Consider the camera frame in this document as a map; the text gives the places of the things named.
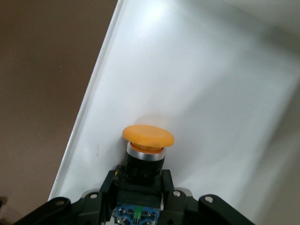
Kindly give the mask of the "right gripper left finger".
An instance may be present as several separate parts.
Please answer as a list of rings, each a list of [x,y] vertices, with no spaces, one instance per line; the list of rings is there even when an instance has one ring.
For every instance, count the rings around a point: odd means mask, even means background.
[[[83,199],[82,209],[76,217],[76,225],[104,225],[111,220],[117,204],[115,171],[108,172],[101,188],[88,193]]]

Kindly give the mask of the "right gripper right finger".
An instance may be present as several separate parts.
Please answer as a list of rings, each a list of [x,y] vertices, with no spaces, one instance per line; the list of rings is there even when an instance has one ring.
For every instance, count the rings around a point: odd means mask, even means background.
[[[187,196],[176,190],[170,170],[161,171],[163,210],[160,214],[161,225],[194,225],[187,213]]]

